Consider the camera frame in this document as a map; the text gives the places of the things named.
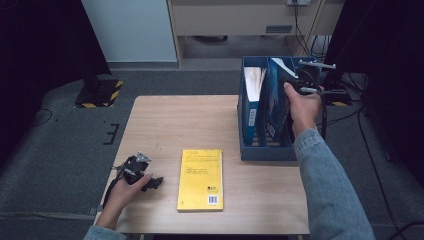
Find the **blue plastic file rack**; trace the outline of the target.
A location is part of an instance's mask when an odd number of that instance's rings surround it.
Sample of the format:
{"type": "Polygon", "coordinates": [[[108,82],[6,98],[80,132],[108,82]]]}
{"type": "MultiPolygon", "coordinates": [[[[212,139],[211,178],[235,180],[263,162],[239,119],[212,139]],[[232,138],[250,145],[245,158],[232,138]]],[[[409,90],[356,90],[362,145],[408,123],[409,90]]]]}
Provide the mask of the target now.
{"type": "MultiPolygon", "coordinates": [[[[268,76],[268,58],[280,56],[245,56],[242,58],[241,74],[240,74],[240,90],[239,100],[237,105],[238,110],[238,124],[239,124],[239,140],[240,140],[240,154],[243,161],[294,161],[296,159],[293,144],[286,146],[283,143],[283,137],[280,141],[276,142],[271,139],[265,129],[265,113],[266,113],[266,100],[267,100],[267,76],[268,76]],[[263,81],[261,97],[258,108],[258,118],[254,140],[252,145],[246,145],[243,137],[243,102],[245,98],[244,93],[244,67],[261,67],[266,69],[266,76],[263,81]]],[[[305,58],[307,60],[316,60],[313,57],[291,57],[292,61],[298,58],[305,58]]],[[[286,97],[287,113],[289,110],[289,103],[286,97]]]]}

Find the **dark blue illustrated book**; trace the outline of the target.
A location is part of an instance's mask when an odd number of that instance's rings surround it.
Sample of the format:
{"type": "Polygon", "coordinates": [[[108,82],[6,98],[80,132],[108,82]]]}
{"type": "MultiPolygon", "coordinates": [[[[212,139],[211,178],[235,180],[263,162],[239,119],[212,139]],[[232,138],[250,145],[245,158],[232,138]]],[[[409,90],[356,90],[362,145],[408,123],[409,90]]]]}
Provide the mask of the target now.
{"type": "Polygon", "coordinates": [[[291,78],[295,79],[291,57],[268,58],[265,129],[271,139],[276,142],[282,139],[287,120],[287,104],[283,82],[291,78]]]}

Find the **thick bright blue book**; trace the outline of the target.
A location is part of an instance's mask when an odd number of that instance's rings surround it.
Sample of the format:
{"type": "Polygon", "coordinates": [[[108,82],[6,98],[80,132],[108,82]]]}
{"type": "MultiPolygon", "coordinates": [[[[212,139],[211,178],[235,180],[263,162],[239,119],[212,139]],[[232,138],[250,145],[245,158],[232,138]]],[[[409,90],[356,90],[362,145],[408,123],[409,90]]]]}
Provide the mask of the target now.
{"type": "Polygon", "coordinates": [[[244,67],[243,137],[246,145],[252,145],[256,131],[258,108],[266,69],[244,67]]]}

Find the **black yellow-striped stand base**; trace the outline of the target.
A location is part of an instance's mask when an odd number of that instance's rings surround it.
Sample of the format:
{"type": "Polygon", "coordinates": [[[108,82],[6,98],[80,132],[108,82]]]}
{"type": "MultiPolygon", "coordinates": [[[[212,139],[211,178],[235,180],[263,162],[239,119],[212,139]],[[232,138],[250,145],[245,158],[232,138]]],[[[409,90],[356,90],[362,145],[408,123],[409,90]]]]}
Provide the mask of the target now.
{"type": "Polygon", "coordinates": [[[324,88],[327,91],[325,100],[327,105],[349,106],[351,105],[351,96],[348,93],[347,86],[342,82],[325,82],[324,88]]]}
{"type": "Polygon", "coordinates": [[[93,86],[84,84],[74,102],[75,107],[110,107],[119,95],[122,84],[117,79],[98,80],[93,86]]]}

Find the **person's right hand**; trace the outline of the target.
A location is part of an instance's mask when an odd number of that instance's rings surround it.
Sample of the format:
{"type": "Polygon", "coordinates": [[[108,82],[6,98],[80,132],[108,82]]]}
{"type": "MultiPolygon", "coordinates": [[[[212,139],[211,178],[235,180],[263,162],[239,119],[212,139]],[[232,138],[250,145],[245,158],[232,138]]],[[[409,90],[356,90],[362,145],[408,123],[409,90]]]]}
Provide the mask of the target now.
{"type": "Polygon", "coordinates": [[[300,95],[289,83],[284,84],[284,91],[289,100],[294,136],[308,129],[316,129],[315,120],[321,110],[321,97],[316,93],[300,95]]]}

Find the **yellow book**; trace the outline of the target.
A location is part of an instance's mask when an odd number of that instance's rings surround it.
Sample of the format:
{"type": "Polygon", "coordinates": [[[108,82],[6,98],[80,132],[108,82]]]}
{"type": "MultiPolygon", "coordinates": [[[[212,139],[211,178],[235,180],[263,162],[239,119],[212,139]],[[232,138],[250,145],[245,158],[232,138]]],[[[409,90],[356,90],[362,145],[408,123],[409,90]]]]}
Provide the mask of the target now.
{"type": "Polygon", "coordinates": [[[178,212],[223,211],[223,158],[220,149],[184,149],[178,212]]]}

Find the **beige wooden desk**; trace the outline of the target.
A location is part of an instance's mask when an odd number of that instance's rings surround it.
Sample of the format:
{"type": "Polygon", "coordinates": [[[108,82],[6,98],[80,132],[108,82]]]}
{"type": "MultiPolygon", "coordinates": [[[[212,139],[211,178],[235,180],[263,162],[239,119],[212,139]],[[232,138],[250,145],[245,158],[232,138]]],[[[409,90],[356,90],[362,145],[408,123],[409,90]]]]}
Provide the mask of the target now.
{"type": "Polygon", "coordinates": [[[282,35],[291,54],[306,55],[314,37],[333,34],[345,1],[293,7],[286,0],[167,0],[177,62],[189,36],[282,35]]]}

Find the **person's left hand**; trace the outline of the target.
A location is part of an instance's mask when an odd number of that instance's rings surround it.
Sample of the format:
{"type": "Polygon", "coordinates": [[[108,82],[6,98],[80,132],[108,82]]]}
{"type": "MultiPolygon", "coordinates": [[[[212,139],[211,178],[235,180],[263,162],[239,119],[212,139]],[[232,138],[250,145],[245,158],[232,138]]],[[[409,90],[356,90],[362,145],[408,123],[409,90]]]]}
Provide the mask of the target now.
{"type": "Polygon", "coordinates": [[[119,179],[112,188],[102,216],[107,220],[117,219],[122,210],[150,181],[152,174],[148,173],[133,184],[128,184],[124,178],[119,179]]]}

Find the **dark curtain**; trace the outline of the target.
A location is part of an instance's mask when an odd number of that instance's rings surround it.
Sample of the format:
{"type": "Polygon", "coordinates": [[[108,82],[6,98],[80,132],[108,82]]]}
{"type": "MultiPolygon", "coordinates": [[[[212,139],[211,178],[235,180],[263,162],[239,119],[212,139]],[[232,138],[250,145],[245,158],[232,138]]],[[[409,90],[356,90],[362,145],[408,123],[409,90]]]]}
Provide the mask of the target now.
{"type": "Polygon", "coordinates": [[[82,79],[101,96],[109,72],[82,0],[0,0],[0,169],[48,91],[82,79]]]}
{"type": "Polygon", "coordinates": [[[345,0],[324,86],[362,73],[365,108],[388,152],[424,187],[424,0],[345,0]]]}

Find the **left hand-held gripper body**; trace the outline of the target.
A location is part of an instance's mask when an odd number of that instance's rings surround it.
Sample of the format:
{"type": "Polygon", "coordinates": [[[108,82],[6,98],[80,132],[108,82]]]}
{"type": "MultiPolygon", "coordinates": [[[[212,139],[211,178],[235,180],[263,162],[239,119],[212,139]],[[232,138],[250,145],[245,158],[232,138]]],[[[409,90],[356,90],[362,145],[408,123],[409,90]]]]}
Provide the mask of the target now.
{"type": "Polygon", "coordinates": [[[118,168],[118,176],[123,177],[125,181],[132,185],[144,176],[144,171],[149,166],[152,159],[141,151],[132,155],[118,168]]]}

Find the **white panel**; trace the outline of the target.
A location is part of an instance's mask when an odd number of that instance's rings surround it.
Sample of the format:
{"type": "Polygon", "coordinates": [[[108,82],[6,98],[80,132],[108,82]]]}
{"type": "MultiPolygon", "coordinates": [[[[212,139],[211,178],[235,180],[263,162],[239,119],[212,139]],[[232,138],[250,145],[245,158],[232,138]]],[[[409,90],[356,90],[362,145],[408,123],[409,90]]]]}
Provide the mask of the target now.
{"type": "Polygon", "coordinates": [[[109,63],[176,62],[167,0],[82,0],[109,63]]]}

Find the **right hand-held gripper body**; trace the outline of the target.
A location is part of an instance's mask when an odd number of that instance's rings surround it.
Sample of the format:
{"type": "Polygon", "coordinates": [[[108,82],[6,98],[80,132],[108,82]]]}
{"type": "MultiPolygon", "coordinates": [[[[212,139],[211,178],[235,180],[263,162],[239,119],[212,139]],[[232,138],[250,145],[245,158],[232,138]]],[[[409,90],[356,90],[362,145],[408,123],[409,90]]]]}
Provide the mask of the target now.
{"type": "Polygon", "coordinates": [[[294,90],[300,95],[319,94],[321,87],[318,80],[323,68],[335,69],[336,65],[328,65],[316,60],[298,58],[293,60],[294,76],[299,82],[299,87],[294,90]]]}

